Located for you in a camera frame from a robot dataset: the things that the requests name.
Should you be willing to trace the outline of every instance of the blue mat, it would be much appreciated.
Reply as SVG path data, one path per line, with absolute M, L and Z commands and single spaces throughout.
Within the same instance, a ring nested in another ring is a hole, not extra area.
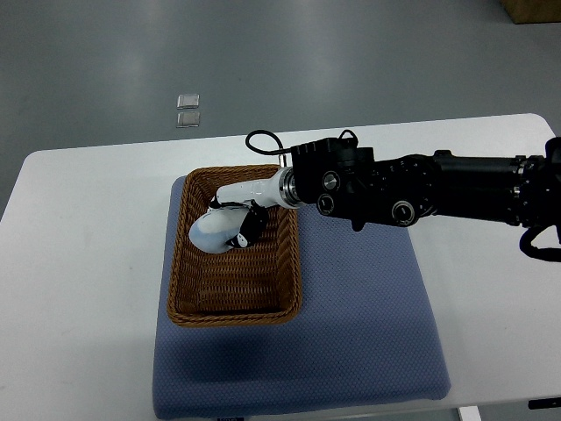
M 167 318 L 181 189 L 172 188 L 153 371 L 158 418 L 243 417 L 442 399 L 450 380 L 405 229 L 299 210 L 303 302 L 284 325 Z

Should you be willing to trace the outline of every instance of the gray floor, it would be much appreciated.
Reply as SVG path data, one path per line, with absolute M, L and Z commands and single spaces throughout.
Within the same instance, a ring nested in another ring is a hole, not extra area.
M 41 149 L 524 112 L 561 133 L 560 41 L 561 24 L 513 25 L 499 0 L 3 0 L 0 213 Z M 188 92 L 201 126 L 176 129 Z M 525 404 L 481 413 L 561 417 Z

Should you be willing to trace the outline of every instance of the black robotic arm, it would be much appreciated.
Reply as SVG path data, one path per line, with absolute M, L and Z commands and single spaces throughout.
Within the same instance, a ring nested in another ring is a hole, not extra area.
M 561 261 L 561 249 L 538 249 L 532 240 L 550 226 L 561 239 L 561 138 L 543 156 L 466 158 L 450 151 L 375 161 L 351 131 L 290 148 L 295 196 L 327 217 L 410 226 L 428 215 L 522 225 L 529 257 Z

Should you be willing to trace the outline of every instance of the small transparent square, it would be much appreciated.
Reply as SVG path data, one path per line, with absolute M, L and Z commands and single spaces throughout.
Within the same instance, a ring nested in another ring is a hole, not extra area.
M 201 119 L 199 111 L 185 111 L 177 114 L 177 127 L 198 127 Z
M 177 98 L 177 109 L 198 108 L 199 94 L 182 94 Z

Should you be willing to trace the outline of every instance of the brown wicker basket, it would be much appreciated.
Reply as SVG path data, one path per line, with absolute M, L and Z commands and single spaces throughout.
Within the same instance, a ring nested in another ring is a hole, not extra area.
M 199 168 L 183 186 L 167 315 L 183 327 L 271 325 L 302 304 L 296 212 L 270 208 L 259 242 L 245 250 L 207 254 L 188 239 L 190 226 L 225 184 L 268 178 L 275 165 Z

